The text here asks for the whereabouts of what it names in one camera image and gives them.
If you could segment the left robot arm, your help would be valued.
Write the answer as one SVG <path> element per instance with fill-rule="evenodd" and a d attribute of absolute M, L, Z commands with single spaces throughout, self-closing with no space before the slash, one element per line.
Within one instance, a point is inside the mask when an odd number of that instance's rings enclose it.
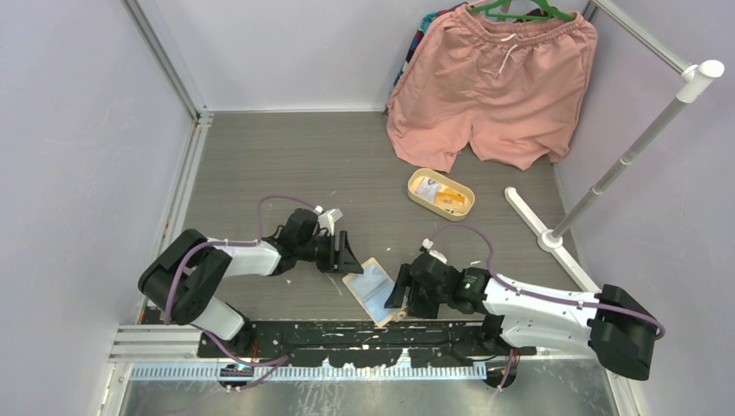
<path fill-rule="evenodd" d="M 323 273 L 362 273 L 348 233 L 335 231 L 340 218 L 338 209 L 299 208 L 272 235 L 255 241 L 183 231 L 143 271 L 138 289 L 168 323 L 202 328 L 229 356 L 243 357 L 253 344 L 249 321 L 215 297 L 219 284 L 231 276 L 278 276 L 299 262 L 313 263 Z"/>

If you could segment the beige leather card holder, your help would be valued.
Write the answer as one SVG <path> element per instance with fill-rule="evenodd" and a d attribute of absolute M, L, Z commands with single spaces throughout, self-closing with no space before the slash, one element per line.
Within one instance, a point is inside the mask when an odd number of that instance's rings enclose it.
<path fill-rule="evenodd" d="M 364 262 L 362 274 L 350 273 L 342 278 L 348 291 L 361 305 L 377 328 L 383 328 L 390 322 L 399 322 L 407 317 L 407 308 L 386 308 L 385 303 L 394 288 L 394 280 L 371 257 Z"/>

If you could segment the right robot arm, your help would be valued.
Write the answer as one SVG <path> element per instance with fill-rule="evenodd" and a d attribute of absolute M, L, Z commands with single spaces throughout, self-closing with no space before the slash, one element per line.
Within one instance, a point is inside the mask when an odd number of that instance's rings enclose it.
<path fill-rule="evenodd" d="M 385 308 L 406 308 L 435 319 L 446 305 L 484 315 L 481 343 L 495 356 L 521 348 L 548 348 L 598 360 L 632 380 L 648 380 L 654 345 L 665 330 L 621 287 L 565 291 L 524 283 L 479 267 L 459 270 L 423 250 L 400 266 Z"/>

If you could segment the orange credit card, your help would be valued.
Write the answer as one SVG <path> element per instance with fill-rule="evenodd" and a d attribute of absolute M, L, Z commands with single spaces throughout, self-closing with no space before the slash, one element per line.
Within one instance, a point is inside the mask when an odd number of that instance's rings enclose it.
<path fill-rule="evenodd" d="M 448 211 L 463 211 L 465 203 L 464 195 L 451 192 L 437 192 L 434 199 L 435 205 Z"/>

